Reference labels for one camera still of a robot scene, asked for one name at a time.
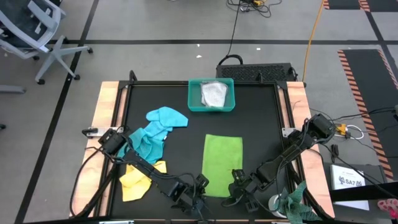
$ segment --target cyan towel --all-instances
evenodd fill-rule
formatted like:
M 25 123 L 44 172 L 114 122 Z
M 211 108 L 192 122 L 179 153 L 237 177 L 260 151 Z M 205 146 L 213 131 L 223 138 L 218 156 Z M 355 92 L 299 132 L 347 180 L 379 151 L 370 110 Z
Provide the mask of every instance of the cyan towel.
M 173 127 L 188 126 L 188 118 L 166 106 L 148 112 L 146 118 L 150 123 L 144 129 L 134 131 L 130 138 L 134 150 L 153 165 L 163 156 L 164 139 L 167 134 L 173 131 Z M 127 143 L 119 150 L 118 157 L 124 156 L 125 147 Z

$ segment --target plastic bin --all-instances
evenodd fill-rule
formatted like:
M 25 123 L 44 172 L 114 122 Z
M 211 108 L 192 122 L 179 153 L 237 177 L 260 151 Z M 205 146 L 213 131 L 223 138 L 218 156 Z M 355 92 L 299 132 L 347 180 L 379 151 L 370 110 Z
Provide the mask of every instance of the plastic bin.
M 223 107 L 208 107 L 201 103 L 201 88 L 203 82 L 219 81 L 228 86 Z M 234 80 L 232 78 L 196 78 L 188 82 L 188 107 L 194 112 L 220 111 L 229 112 L 235 107 Z

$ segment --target wooden table frame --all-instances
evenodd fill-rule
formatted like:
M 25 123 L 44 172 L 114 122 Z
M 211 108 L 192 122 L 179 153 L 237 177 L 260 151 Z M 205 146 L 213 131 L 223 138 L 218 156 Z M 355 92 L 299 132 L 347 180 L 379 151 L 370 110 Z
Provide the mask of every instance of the wooden table frame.
M 103 82 L 101 90 L 99 92 L 98 101 L 94 113 L 92 122 L 93 127 L 110 127 L 112 118 L 116 120 L 116 126 L 120 126 L 123 119 L 124 105 L 126 101 L 127 88 L 123 88 L 121 91 L 121 98 L 119 108 L 115 108 L 116 98 L 118 95 L 119 82 Z M 302 82 L 287 82 L 287 92 L 290 100 L 290 107 L 292 108 L 293 120 L 297 129 L 301 129 L 304 119 L 310 118 L 310 109 L 308 106 L 307 96 Z M 282 108 L 282 114 L 284 117 L 285 127 L 290 127 L 287 105 L 285 104 L 285 96 L 282 89 L 279 90 L 280 105 Z M 98 138 L 89 139 L 87 141 L 87 147 L 100 147 Z M 319 152 L 318 145 L 312 147 L 313 150 Z M 83 161 L 85 161 L 92 153 L 94 149 L 87 149 Z M 312 151 L 304 151 L 301 154 L 302 168 L 304 171 L 305 179 L 307 181 L 308 190 L 311 192 L 318 204 L 324 209 L 324 211 L 331 217 L 335 217 L 333 206 L 330 200 L 330 194 L 328 185 L 326 182 L 325 173 L 323 170 L 323 164 L 321 157 Z M 90 161 L 87 162 L 85 168 L 80 174 L 78 183 L 73 198 L 73 211 L 75 213 L 80 212 L 84 206 L 90 201 L 95 191 L 98 189 L 101 171 L 103 168 L 104 155 L 98 153 Z M 101 210 L 99 215 L 106 215 L 106 208 L 108 206 L 109 199 L 109 186 L 103 194 L 101 201 Z

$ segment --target yellow cloth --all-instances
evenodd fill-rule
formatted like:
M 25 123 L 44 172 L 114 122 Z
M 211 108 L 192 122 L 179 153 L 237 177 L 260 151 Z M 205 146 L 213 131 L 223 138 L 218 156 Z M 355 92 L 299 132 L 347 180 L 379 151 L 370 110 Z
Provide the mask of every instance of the yellow cloth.
M 166 162 L 157 161 L 154 167 L 166 173 Z M 123 202 L 140 199 L 149 190 L 150 178 L 146 177 L 141 171 L 132 165 L 126 165 L 126 174 L 119 178 L 122 183 Z

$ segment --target teal cloth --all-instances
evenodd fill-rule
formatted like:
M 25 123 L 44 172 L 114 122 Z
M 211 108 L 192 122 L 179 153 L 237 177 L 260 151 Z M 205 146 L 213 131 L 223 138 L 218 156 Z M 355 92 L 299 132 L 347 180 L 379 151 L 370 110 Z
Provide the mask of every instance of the teal cloth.
M 297 186 L 293 193 L 286 197 L 283 196 L 287 195 L 287 191 L 284 189 L 284 193 L 282 194 L 283 199 L 277 200 L 274 205 L 277 207 L 278 203 L 280 203 L 278 211 L 286 215 L 291 224 L 303 224 L 303 220 L 321 220 L 321 218 L 319 218 L 317 214 L 312 211 L 311 207 L 301 203 L 303 199 L 303 192 L 306 187 L 307 184 L 304 180 Z
M 206 135 L 201 172 L 209 180 L 207 196 L 228 197 L 234 182 L 231 171 L 242 169 L 243 140 L 239 137 Z
M 173 127 L 188 126 L 188 118 L 166 106 L 148 112 L 146 118 L 150 123 L 144 129 L 137 129 L 129 137 L 134 150 L 153 165 L 163 157 L 164 139 L 167 134 L 173 131 Z M 125 149 L 126 152 L 129 150 L 127 143 L 119 150 L 118 157 L 124 157 Z

